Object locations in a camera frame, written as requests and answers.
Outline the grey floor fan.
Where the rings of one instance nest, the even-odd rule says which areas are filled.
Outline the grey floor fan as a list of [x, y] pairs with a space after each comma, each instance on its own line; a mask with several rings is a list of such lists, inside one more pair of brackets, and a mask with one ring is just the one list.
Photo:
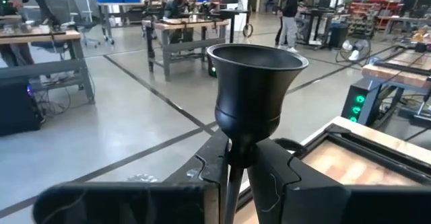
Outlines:
[[367, 39], [348, 38], [339, 49], [336, 63], [359, 63], [370, 56], [371, 43]]

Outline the black tower green lights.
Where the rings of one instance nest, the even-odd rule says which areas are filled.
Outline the black tower green lights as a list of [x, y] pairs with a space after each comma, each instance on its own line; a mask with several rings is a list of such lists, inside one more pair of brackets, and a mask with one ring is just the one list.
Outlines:
[[376, 101], [381, 89], [381, 87], [373, 89], [377, 85], [378, 83], [366, 78], [351, 84], [341, 111], [341, 117], [370, 126], [377, 115]]

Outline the black metal candlestick holder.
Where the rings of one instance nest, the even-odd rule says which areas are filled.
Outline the black metal candlestick holder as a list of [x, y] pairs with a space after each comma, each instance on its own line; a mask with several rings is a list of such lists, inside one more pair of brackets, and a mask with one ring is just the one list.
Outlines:
[[215, 119], [232, 142], [224, 224], [233, 224], [243, 171], [257, 162], [257, 143], [279, 126], [285, 94], [308, 60], [254, 44], [217, 44], [207, 55], [218, 77]]

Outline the small black green-lit device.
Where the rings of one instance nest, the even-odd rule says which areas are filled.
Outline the small black green-lit device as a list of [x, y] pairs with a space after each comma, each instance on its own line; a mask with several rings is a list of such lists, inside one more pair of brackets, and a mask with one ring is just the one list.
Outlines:
[[207, 73], [210, 77], [216, 78], [217, 77], [216, 68], [212, 62], [212, 59], [208, 54], [206, 55], [206, 57], [207, 57], [207, 62], [208, 62]]

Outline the black computer tower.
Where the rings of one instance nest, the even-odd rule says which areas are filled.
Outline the black computer tower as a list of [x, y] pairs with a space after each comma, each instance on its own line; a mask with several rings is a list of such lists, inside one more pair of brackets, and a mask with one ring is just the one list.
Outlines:
[[0, 137], [40, 130], [43, 119], [27, 79], [0, 79]]

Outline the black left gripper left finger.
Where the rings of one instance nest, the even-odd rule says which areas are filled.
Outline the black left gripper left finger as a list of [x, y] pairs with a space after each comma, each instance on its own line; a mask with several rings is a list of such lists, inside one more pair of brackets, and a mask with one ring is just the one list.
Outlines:
[[35, 224], [223, 224], [228, 138], [218, 130], [163, 182], [64, 182], [36, 199]]

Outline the grey metal cart table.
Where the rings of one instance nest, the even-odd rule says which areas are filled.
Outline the grey metal cart table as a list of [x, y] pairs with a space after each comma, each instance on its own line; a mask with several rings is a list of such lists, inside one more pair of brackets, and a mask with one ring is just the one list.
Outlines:
[[97, 2], [104, 40], [115, 44], [112, 30], [141, 26], [141, 16], [145, 3], [99, 3]]

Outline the wooden workbench grey legs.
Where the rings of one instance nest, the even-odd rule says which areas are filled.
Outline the wooden workbench grey legs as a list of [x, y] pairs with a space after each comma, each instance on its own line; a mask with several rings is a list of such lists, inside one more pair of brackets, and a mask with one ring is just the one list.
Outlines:
[[58, 88], [80, 86], [84, 89], [88, 102], [93, 104], [94, 90], [81, 46], [81, 34], [75, 30], [64, 32], [44, 33], [40, 28], [34, 28], [30, 33], [4, 34], [0, 32], [0, 45], [14, 43], [50, 42], [55, 44], [63, 41], [67, 44], [69, 59], [36, 63], [19, 67], [0, 67], [0, 79], [15, 77], [33, 78], [43, 75], [55, 75], [64, 72], [74, 72], [74, 75], [64, 80], [56, 80], [51, 83], [41, 83], [32, 87], [34, 91], [48, 91]]
[[[199, 59], [204, 65], [207, 60], [206, 49], [210, 46], [223, 44], [226, 41], [227, 20], [205, 20], [205, 19], [167, 19], [162, 21], [142, 20], [145, 28], [147, 41], [147, 63], [150, 72], [154, 71], [157, 65], [163, 68], [164, 78], [170, 81], [170, 66], [187, 60]], [[170, 41], [170, 34], [176, 30], [183, 32], [192, 29], [194, 32], [201, 31], [201, 39], [191, 42], [173, 44]], [[161, 32], [162, 59], [156, 59], [153, 48], [152, 33], [159, 30]]]
[[402, 109], [401, 113], [431, 124], [431, 110], [426, 107], [431, 100], [431, 51], [417, 52], [414, 48], [399, 46], [388, 57], [363, 66], [362, 75], [371, 80], [371, 91], [387, 84], [422, 94], [423, 100], [417, 110]]

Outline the wooden tray with black frame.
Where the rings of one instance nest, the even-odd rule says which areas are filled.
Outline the wooden tray with black frame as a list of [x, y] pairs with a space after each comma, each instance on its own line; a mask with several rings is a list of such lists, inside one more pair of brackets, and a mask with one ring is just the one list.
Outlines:
[[342, 184], [431, 186], [431, 164], [336, 124], [295, 155]]

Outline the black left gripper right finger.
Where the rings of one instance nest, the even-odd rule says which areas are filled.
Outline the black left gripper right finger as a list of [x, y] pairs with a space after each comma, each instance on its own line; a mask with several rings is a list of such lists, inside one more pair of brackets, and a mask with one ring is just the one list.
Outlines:
[[248, 170], [260, 224], [431, 224], [431, 182], [347, 185], [277, 143], [257, 143]]

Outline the black trash bin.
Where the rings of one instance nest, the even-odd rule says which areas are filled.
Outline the black trash bin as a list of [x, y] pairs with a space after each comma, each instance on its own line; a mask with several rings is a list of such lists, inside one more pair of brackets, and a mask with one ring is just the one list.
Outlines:
[[341, 48], [348, 33], [346, 23], [332, 23], [328, 46], [329, 48]]

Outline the clear ribbed glass candle holder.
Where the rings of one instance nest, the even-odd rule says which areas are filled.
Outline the clear ribbed glass candle holder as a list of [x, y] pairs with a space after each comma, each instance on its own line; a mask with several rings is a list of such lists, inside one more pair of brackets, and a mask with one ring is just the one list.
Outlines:
[[128, 182], [159, 182], [155, 176], [149, 174], [137, 174], [126, 179]]

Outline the grey office chair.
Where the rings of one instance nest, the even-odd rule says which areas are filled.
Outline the grey office chair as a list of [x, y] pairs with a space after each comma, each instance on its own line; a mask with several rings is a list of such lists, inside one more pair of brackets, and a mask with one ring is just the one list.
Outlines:
[[75, 0], [46, 0], [46, 3], [62, 24], [71, 24], [81, 33], [86, 46], [93, 44], [97, 48], [100, 45], [99, 41], [87, 37], [87, 33], [97, 25], [92, 21], [90, 11], [81, 11]]

